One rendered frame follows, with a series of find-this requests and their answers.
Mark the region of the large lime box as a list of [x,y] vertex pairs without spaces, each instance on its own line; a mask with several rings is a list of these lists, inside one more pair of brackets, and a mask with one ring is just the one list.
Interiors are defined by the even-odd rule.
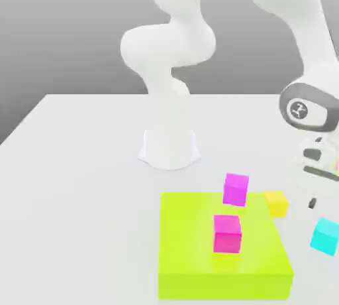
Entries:
[[[214,215],[238,215],[239,253],[213,251]],[[294,272],[264,195],[246,206],[222,204],[220,192],[160,197],[158,297],[161,300],[286,300]]]

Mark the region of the small cyan cube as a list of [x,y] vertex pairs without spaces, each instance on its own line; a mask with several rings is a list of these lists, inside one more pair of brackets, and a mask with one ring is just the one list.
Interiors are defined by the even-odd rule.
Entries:
[[321,217],[313,231],[310,246],[334,256],[339,243],[339,223]]

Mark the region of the small magenta cube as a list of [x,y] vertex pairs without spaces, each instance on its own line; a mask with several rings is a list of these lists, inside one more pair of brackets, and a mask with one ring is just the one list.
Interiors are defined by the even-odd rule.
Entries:
[[222,202],[232,206],[246,205],[249,176],[227,173],[224,182]]

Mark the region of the small yellow cube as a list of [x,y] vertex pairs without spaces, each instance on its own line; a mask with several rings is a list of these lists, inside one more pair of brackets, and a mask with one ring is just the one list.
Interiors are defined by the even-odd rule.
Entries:
[[289,202],[281,190],[263,193],[271,217],[285,217]]

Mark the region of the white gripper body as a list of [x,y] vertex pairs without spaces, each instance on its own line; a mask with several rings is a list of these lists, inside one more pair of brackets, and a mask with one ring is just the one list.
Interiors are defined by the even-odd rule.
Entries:
[[339,192],[339,171],[334,171],[333,167],[321,168],[315,162],[298,163],[297,186],[308,192]]

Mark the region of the small pink cube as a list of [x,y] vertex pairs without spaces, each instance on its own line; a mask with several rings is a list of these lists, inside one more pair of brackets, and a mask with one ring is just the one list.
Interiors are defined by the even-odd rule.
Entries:
[[213,252],[239,253],[242,242],[242,228],[238,215],[214,215]]

